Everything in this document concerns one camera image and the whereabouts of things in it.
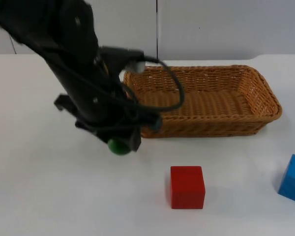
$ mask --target blue cube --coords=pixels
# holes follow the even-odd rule
[[[295,201],[295,155],[292,155],[278,194]]]

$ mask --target woven basket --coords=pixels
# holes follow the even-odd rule
[[[282,115],[282,108],[264,77],[246,65],[171,67],[185,90],[185,103],[162,113],[156,133],[142,128],[145,138],[221,137],[256,134]],[[179,93],[162,67],[147,67],[143,74],[127,72],[126,83],[140,103],[170,106]]]

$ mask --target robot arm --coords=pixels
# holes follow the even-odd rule
[[[179,108],[184,92],[163,62],[142,51],[99,47],[93,22],[92,8],[83,0],[0,0],[0,26],[42,56],[66,90],[56,107],[73,115],[76,127],[126,154],[139,148],[142,126],[160,129],[160,112]],[[140,72],[145,61],[162,64],[172,75],[180,93],[178,104],[140,105],[120,82],[122,70]]]

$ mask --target red cube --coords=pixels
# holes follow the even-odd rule
[[[201,166],[171,167],[172,209],[203,209],[205,194]]]

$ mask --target white table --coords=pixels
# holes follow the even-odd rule
[[[53,101],[62,87],[34,55],[0,56],[0,236],[295,236],[295,202],[276,193],[295,153],[295,55],[244,61],[283,106],[250,137],[145,140],[115,156]],[[200,165],[203,210],[173,210],[170,166]]]

